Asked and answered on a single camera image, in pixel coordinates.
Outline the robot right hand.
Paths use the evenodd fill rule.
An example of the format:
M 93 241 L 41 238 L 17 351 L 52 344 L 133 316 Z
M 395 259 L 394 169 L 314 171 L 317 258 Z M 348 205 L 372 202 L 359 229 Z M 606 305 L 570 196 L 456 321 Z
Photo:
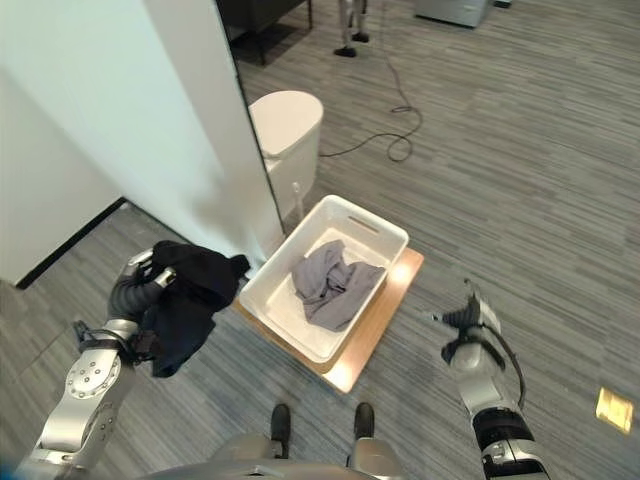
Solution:
M 427 314 L 429 320 L 442 323 L 458 331 L 475 327 L 494 327 L 490 307 L 480 287 L 470 278 L 463 280 L 468 288 L 467 303 L 456 310 L 448 312 L 432 312 Z

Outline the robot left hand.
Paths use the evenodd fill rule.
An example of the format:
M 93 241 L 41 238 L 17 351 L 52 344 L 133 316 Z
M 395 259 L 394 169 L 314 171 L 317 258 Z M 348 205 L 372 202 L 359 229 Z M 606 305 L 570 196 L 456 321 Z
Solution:
M 109 320 L 137 322 L 144 312 L 154 305 L 162 292 L 176 279 L 172 267 L 165 267 L 153 275 L 153 249 L 132 256 L 122 268 L 107 302 Z

